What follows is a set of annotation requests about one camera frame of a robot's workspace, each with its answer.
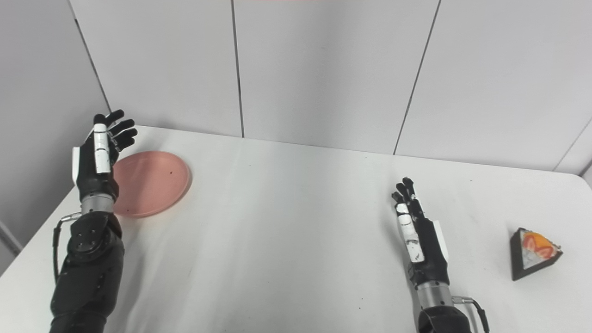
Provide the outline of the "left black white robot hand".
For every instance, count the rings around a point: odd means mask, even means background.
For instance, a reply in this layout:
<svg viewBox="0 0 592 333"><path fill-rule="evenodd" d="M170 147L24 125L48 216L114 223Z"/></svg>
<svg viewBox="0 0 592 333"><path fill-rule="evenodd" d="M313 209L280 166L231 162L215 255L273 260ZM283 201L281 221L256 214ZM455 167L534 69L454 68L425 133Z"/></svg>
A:
<svg viewBox="0 0 592 333"><path fill-rule="evenodd" d="M80 199L106 194L116 201L120 187L114 179L113 166L120 153L135 143L135 121L124 119L125 112L96 114L89 135L80 147L73 148L73 180Z"/></svg>

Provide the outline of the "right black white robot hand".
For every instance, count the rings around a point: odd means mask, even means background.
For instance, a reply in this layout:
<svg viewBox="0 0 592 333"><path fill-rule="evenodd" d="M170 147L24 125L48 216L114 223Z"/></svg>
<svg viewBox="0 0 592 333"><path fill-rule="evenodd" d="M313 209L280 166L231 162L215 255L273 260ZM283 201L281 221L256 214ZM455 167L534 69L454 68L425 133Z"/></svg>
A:
<svg viewBox="0 0 592 333"><path fill-rule="evenodd" d="M408 257L410 281L450 284L448 262L442 250L434 221L426 217L416 195L414 182L404 177L393 192L394 209Z"/></svg>

